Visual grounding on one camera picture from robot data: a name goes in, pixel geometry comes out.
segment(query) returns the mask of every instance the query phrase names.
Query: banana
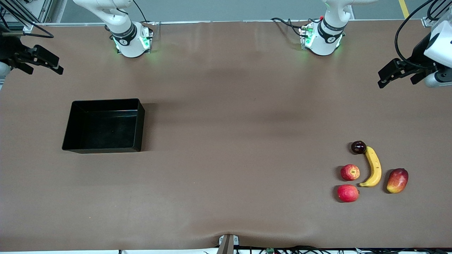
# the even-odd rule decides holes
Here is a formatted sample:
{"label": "banana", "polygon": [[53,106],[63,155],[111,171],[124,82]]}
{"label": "banana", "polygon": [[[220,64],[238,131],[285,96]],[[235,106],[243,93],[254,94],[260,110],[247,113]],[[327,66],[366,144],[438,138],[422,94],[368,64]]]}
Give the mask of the banana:
{"label": "banana", "polygon": [[360,183],[359,186],[374,187],[380,182],[381,179],[380,160],[378,159],[374,149],[369,146],[366,149],[366,157],[367,160],[369,161],[371,174],[370,177],[364,183]]}

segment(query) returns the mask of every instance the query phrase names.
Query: apple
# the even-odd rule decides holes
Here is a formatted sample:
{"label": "apple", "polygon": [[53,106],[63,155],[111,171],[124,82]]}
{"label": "apple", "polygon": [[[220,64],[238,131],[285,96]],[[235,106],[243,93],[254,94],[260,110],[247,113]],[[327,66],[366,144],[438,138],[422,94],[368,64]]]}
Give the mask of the apple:
{"label": "apple", "polygon": [[390,193],[399,193],[405,189],[408,183],[408,172],[405,169],[395,169],[389,175],[386,189]]}
{"label": "apple", "polygon": [[340,175],[346,181],[353,181],[359,177],[359,168],[353,164],[345,165],[340,170]]}
{"label": "apple", "polygon": [[359,197],[358,189],[351,184],[344,184],[338,188],[339,199],[344,202],[356,201]]}

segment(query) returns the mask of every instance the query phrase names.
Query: table surface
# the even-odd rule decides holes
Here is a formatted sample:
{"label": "table surface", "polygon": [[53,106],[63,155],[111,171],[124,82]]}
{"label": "table surface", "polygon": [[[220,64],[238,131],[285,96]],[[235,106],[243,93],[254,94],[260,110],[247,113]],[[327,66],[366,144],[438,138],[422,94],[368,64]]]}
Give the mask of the table surface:
{"label": "table surface", "polygon": [[[23,38],[57,54],[63,75],[14,70],[0,93],[0,250],[190,249],[225,233],[241,245],[450,247],[452,88],[385,89],[400,21],[351,22],[331,56],[301,51],[273,23],[164,25],[153,52],[115,53],[103,27]],[[400,35],[410,50],[427,29]],[[143,151],[61,150],[74,100],[139,98]],[[338,202],[340,166],[363,140],[383,180]],[[406,168],[399,194],[388,172]]]}

